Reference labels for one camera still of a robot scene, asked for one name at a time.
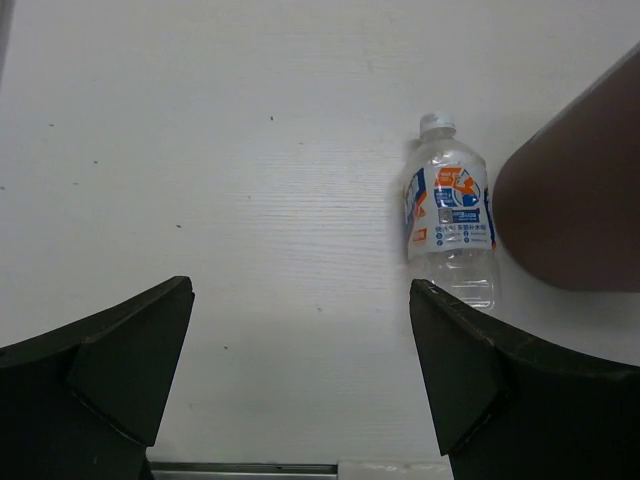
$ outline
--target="brown cylinder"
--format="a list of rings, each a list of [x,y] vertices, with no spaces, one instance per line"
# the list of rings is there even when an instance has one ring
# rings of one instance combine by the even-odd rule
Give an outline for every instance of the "brown cylinder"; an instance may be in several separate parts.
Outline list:
[[[513,154],[493,212],[536,277],[640,292],[640,44]]]

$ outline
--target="blue and white label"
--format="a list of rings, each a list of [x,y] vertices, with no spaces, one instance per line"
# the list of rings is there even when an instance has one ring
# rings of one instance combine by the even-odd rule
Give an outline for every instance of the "blue and white label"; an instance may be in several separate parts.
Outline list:
[[[495,248],[481,166],[421,168],[405,191],[405,215],[409,259],[454,248]]]

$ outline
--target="bottle neck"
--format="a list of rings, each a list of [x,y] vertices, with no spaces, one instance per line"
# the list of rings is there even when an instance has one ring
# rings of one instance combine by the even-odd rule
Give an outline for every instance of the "bottle neck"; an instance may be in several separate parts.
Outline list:
[[[432,128],[431,130],[422,132],[422,134],[420,135],[420,140],[426,142],[430,140],[439,140],[441,138],[453,138],[455,134],[456,129],[453,127]]]

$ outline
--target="clear plastic bottle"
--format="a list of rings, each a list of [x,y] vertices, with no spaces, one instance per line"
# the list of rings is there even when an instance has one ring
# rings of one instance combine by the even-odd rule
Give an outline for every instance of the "clear plastic bottle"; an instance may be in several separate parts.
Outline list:
[[[420,120],[422,144],[402,177],[409,273],[497,316],[500,276],[486,164],[455,133],[446,113]]]

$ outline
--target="white bottle cap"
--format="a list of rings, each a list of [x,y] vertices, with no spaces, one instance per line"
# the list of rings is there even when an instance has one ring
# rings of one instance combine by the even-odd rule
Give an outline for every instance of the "white bottle cap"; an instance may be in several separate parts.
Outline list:
[[[428,113],[420,119],[420,136],[434,128],[453,128],[455,130],[456,124],[451,114],[446,112]]]

